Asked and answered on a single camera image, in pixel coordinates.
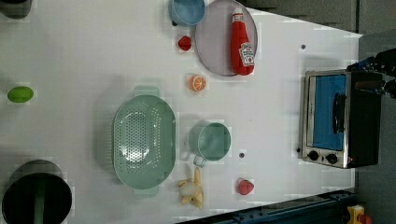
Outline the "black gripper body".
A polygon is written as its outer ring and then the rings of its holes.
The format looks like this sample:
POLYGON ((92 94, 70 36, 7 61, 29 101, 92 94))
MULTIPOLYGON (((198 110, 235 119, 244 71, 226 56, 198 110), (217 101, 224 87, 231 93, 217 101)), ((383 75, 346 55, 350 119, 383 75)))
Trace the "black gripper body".
POLYGON ((396 98, 395 87, 396 49, 389 49, 369 57, 357 63, 349 65, 348 72, 366 72, 386 75, 392 77, 388 81, 359 81, 354 88, 359 91, 367 91, 378 95, 388 94, 391 98, 396 98))

